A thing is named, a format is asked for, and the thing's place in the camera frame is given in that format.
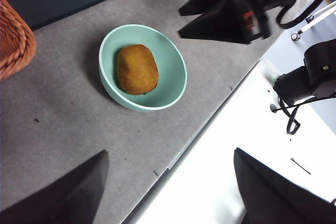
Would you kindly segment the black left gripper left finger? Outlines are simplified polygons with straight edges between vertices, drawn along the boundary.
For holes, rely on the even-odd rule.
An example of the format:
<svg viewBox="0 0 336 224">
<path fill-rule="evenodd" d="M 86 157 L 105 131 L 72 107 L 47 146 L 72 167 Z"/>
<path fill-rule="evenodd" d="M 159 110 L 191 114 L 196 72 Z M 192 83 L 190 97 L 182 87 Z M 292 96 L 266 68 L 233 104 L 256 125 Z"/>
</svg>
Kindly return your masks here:
<svg viewBox="0 0 336 224">
<path fill-rule="evenodd" d="M 47 187 L 1 211 L 1 223 L 93 223 L 106 185 L 103 150 Z"/>
</svg>

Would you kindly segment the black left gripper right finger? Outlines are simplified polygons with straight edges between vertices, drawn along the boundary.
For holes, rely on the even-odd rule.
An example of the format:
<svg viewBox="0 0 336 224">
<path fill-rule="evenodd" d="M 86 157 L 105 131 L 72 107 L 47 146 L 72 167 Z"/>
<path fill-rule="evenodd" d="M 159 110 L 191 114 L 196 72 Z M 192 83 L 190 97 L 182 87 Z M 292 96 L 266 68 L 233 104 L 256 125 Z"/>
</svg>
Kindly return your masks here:
<svg viewBox="0 0 336 224">
<path fill-rule="evenodd" d="M 335 223 L 335 204 L 292 183 L 240 148 L 234 151 L 243 223 Z"/>
</svg>

